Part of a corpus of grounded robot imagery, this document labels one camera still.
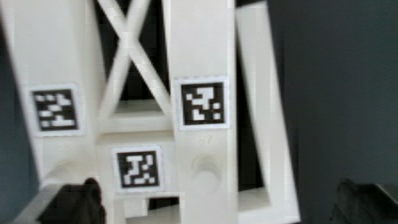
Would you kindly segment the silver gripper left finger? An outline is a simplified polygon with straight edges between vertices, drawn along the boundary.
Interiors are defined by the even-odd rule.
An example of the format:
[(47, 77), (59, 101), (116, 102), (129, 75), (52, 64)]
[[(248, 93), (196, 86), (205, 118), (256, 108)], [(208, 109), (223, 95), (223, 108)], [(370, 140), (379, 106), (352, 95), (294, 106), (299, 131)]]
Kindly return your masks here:
[(11, 224), (107, 224), (98, 181), (49, 185)]

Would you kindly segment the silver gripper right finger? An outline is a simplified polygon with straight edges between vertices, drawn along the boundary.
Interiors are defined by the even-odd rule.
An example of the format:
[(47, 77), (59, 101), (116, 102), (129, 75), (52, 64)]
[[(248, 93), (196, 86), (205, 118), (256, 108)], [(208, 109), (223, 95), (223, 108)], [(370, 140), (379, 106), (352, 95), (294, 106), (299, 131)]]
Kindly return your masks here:
[(358, 184), (344, 179), (336, 193), (331, 224), (398, 224), (397, 184)]

